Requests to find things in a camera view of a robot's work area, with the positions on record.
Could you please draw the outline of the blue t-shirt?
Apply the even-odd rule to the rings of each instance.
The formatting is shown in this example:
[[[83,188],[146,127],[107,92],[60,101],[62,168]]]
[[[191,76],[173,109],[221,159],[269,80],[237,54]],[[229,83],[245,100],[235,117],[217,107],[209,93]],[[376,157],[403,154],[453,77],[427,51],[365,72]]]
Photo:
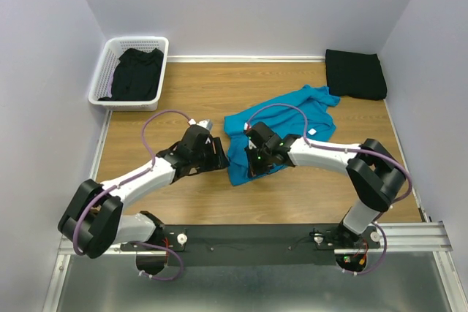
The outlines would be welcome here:
[[[255,105],[247,110],[224,118],[224,132],[230,138],[227,157],[230,162],[228,175],[233,186],[240,186],[252,179],[247,175],[248,161],[244,148],[248,139],[244,124],[251,118],[252,123],[263,122],[280,137],[287,134],[303,134],[304,118],[308,120],[306,136],[320,142],[327,142],[336,131],[329,107],[340,103],[340,98],[331,95],[323,86],[303,88]]]

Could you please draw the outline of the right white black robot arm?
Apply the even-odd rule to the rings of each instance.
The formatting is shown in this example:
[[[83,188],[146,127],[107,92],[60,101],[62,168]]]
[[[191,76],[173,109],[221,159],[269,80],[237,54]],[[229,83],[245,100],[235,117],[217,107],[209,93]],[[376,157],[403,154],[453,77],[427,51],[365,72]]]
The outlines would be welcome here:
[[[274,167],[316,167],[347,175],[358,200],[329,232],[314,230],[316,246],[356,248],[372,221],[387,212],[409,175],[376,140],[362,144],[318,142],[298,134],[280,137],[265,123],[244,127],[248,176],[260,177]]]

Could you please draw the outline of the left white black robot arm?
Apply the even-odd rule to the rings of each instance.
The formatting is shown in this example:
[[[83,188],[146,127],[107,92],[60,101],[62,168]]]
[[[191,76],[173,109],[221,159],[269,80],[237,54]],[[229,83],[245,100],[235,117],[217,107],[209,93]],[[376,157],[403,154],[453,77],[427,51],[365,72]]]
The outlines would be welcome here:
[[[157,189],[183,177],[228,166],[221,140],[211,135],[210,120],[190,121],[182,139],[158,152],[141,167],[113,180],[88,179],[75,192],[58,222],[58,230],[80,255],[91,259],[113,244],[139,242],[147,250],[162,241],[162,223],[150,213],[125,216],[123,211]]]

